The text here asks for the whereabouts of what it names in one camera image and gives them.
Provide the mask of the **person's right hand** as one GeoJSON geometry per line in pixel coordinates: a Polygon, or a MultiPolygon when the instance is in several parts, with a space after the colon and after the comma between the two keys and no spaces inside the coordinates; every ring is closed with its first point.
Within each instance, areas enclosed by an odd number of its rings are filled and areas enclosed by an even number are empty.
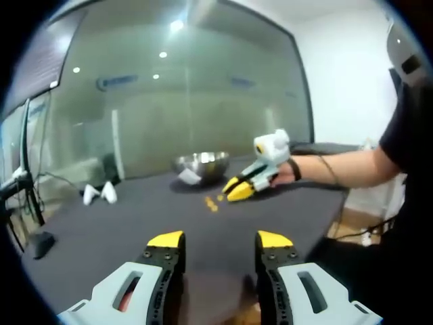
{"type": "Polygon", "coordinates": [[[272,176],[270,186],[272,188],[292,183],[296,180],[291,160],[279,165],[278,172],[272,176]]]}

